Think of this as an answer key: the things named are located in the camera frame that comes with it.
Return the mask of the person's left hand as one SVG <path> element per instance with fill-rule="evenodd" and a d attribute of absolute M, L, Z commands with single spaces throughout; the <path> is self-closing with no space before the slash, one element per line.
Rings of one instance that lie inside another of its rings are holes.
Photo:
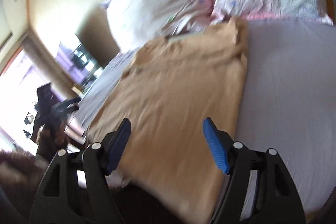
<path fill-rule="evenodd" d="M 65 133 L 65 124 L 62 122 L 52 136 L 51 130 L 44 125 L 40 128 L 37 137 L 37 154 L 45 158 L 53 157 L 60 149 L 67 149 L 69 138 Z"/>

